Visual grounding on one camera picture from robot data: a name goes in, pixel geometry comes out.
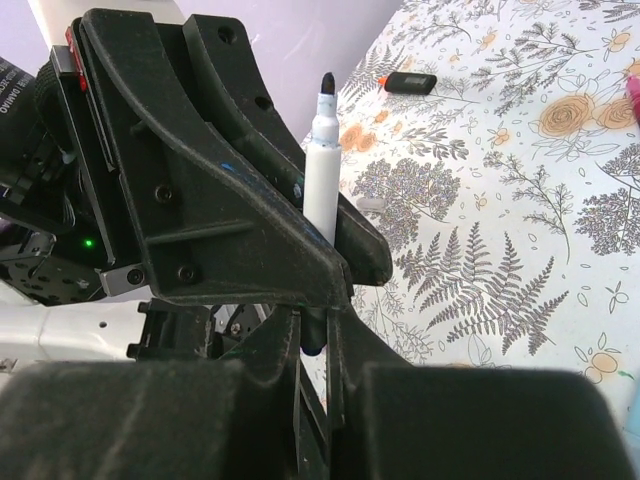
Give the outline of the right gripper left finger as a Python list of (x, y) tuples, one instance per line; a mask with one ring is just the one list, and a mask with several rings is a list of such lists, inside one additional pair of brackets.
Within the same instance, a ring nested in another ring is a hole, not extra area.
[(5, 479), (292, 479), (299, 316), (217, 360), (41, 363), (1, 395)]

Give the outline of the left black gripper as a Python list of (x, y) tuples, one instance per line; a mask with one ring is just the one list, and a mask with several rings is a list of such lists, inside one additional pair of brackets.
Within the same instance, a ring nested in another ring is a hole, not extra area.
[(51, 48), (102, 290), (149, 281), (178, 304), (347, 304), (346, 260), (196, 109), (184, 24), (92, 9), (80, 41), (71, 24)]

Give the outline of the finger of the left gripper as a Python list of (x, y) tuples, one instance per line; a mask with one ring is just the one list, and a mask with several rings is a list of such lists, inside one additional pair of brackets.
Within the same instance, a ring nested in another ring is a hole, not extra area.
[[(193, 14), (183, 25), (198, 94), (196, 109), (295, 207), (302, 206), (305, 153), (264, 85), (242, 22)], [(339, 197), (335, 248), (355, 284), (391, 279), (383, 235), (344, 196)]]

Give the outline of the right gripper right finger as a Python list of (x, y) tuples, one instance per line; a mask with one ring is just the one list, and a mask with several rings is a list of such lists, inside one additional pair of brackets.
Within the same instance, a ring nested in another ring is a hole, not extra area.
[(334, 479), (627, 479), (598, 390), (566, 371), (415, 366), (353, 309), (331, 311)]

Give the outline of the white blue marker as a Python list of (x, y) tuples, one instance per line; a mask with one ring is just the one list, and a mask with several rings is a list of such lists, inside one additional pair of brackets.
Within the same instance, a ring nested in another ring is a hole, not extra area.
[(305, 155), (303, 215), (335, 242), (342, 147), (339, 143), (334, 75), (324, 74)]

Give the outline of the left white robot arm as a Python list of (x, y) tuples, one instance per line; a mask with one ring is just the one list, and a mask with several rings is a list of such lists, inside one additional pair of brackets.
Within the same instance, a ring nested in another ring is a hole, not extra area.
[(1, 64), (1, 278), (47, 307), (149, 286), (135, 358), (209, 357), (210, 306), (347, 304), (393, 266), (347, 199), (327, 241), (305, 155), (232, 17), (72, 17), (36, 75)]

